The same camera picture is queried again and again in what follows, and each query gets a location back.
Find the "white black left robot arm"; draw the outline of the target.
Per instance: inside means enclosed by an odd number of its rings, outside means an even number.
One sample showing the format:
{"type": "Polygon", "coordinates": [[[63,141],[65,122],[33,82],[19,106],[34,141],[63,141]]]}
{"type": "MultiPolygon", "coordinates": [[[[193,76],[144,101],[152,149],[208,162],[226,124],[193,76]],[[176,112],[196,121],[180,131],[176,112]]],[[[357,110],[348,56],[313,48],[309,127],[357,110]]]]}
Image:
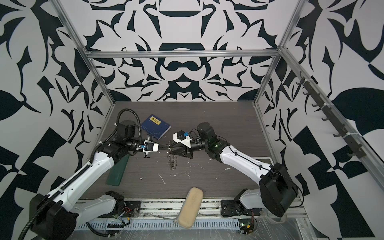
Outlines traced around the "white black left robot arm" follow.
{"type": "Polygon", "coordinates": [[[101,215],[120,215],[124,197],[109,191],[100,198],[76,207],[80,197],[105,172],[137,153],[153,153],[165,146],[142,137],[142,125],[132,109],[122,109],[111,135],[93,149],[88,162],[68,180],[46,195],[38,194],[30,201],[30,219],[22,229],[19,239],[32,231],[44,240],[66,240],[74,230],[101,215]]]}

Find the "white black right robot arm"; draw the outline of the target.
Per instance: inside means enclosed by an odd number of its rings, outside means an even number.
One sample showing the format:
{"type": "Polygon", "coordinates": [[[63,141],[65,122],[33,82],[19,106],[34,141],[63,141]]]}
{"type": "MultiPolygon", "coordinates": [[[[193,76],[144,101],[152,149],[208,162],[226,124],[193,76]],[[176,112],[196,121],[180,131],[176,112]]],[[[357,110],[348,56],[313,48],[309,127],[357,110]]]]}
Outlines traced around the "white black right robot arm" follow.
{"type": "Polygon", "coordinates": [[[197,131],[196,138],[184,131],[175,133],[169,146],[170,155],[192,159],[194,152],[205,151],[211,159],[238,170],[254,181],[258,189],[245,189],[234,199],[235,206],[240,210],[266,209],[282,218],[293,207],[292,203],[301,189],[282,164],[270,165],[240,152],[225,138],[218,136],[207,122],[199,124],[197,131]]]}

